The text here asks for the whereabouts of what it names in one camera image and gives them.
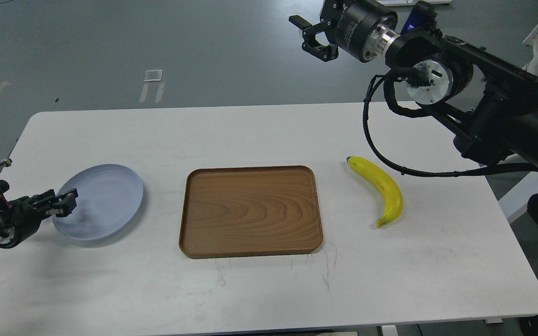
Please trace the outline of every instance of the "blue plate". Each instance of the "blue plate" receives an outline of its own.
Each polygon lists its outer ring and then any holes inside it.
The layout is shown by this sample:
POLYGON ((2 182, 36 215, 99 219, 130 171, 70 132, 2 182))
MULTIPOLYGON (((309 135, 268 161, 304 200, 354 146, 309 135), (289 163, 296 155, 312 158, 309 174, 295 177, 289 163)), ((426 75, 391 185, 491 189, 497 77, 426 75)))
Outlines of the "blue plate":
POLYGON ((76 188, 76 208, 68 217, 53 217, 64 235, 77 240, 98 240, 120 231, 142 202, 141 178, 126 166, 102 164, 69 179, 60 193, 76 188))

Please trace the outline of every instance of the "banana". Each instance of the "banana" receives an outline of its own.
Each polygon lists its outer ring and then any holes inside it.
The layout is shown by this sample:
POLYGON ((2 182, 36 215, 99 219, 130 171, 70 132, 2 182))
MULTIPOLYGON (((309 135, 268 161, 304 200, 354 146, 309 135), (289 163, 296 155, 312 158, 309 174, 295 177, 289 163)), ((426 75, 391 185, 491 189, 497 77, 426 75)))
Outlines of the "banana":
POLYGON ((377 227, 382 227, 396 219, 404 207, 402 193, 396 181, 373 162, 363 157, 351 156, 348 157, 347 161, 352 170, 372 183, 383 196, 385 208, 382 217, 375 222, 377 227))

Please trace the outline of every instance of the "white table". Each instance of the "white table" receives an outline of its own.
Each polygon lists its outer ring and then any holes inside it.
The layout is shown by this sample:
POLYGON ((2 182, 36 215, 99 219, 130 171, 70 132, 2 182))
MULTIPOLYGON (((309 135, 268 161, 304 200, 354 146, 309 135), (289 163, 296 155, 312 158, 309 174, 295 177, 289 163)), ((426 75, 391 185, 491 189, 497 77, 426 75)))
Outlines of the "white table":
POLYGON ((500 198, 499 205, 508 222, 514 222, 527 212, 529 198, 536 193, 538 193, 538 173, 532 172, 500 198))
MULTIPOLYGON (((475 168, 432 119, 372 104, 375 142, 413 168, 475 168)), ((115 162, 143 179, 135 219, 99 245, 43 221, 0 250, 0 334, 216 334, 538 314, 538 281, 484 178, 414 178, 397 223, 349 155, 378 162, 361 104, 38 113, 0 178, 9 199, 59 189, 115 162), (314 171, 325 240, 310 255, 189 259, 177 246, 197 168, 303 164, 314 171)))

